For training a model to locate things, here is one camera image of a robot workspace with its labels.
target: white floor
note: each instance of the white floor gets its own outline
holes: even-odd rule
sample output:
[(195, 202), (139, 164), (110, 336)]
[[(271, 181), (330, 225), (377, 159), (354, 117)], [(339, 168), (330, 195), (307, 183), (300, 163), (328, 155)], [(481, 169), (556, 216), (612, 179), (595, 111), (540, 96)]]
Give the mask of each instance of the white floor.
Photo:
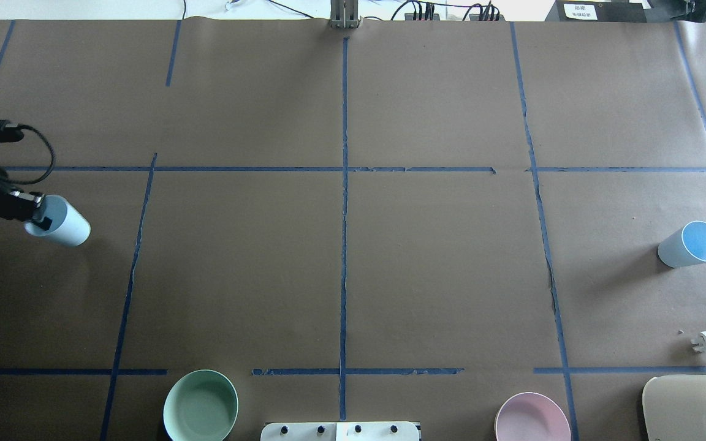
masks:
[[(435, 2), (468, 5), (471, 0)], [(497, 0), (493, 3), (510, 21), (543, 21), (553, 2), (554, 0)], [(282, 0), (280, 3), (306, 12), (312, 17), (330, 16), (328, 0)], [(375, 16), (388, 20), (400, 4), (401, 0), (359, 0), (359, 12), (362, 17)], [(412, 11), (412, 8), (406, 6), (403, 10)], [(182, 0), (0, 0), (0, 20), (171, 20), (181, 18), (182, 11)], [(438, 7), (435, 12), (440, 14), (441, 20), (459, 20), (465, 14), (465, 8)], [(225, 20), (303, 18), (267, 0), (238, 0), (232, 6), (228, 5), (228, 0), (187, 0), (187, 17), (193, 16)]]

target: plastic cup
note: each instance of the plastic cup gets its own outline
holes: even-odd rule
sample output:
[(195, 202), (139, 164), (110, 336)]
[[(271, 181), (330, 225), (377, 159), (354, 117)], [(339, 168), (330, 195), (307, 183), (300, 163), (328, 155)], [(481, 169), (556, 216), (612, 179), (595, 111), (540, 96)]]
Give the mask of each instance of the plastic cup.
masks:
[(658, 257), (672, 268), (706, 263), (706, 222), (695, 220), (658, 245)]
[(222, 441), (238, 416), (238, 395), (223, 374), (204, 369), (184, 375), (168, 393), (162, 419), (173, 441)]
[(563, 410), (540, 393), (515, 394), (495, 417), (498, 441), (571, 441)]
[(92, 227), (67, 199), (59, 195), (47, 195), (42, 203), (45, 204), (45, 217), (52, 219), (53, 223), (48, 231), (45, 231), (31, 222), (26, 222), (23, 228), (27, 233), (65, 246), (78, 246), (86, 241)]

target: white bracket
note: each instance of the white bracket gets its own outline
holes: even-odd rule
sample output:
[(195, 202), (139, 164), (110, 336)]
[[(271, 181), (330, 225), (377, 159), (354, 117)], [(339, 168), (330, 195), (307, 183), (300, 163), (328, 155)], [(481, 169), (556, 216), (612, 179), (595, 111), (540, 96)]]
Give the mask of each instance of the white bracket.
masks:
[(359, 0), (331, 0), (332, 28), (355, 29), (359, 23)]
[(260, 441), (421, 441), (420, 427), (408, 421), (271, 423)]

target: black box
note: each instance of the black box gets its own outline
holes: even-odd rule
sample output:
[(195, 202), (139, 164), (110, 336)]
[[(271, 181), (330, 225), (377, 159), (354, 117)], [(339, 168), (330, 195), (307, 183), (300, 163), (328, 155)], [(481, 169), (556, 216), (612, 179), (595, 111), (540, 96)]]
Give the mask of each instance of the black box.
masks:
[(544, 21), (624, 21), (646, 23), (641, 3), (566, 2), (555, 0)]

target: blue cup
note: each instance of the blue cup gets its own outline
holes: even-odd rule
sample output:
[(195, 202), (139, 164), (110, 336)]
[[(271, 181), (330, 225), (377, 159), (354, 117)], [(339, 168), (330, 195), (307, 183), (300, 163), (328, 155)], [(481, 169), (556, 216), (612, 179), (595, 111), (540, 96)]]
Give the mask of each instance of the blue cup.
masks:
[(672, 268), (706, 263), (706, 222), (689, 222), (658, 245), (658, 257)]

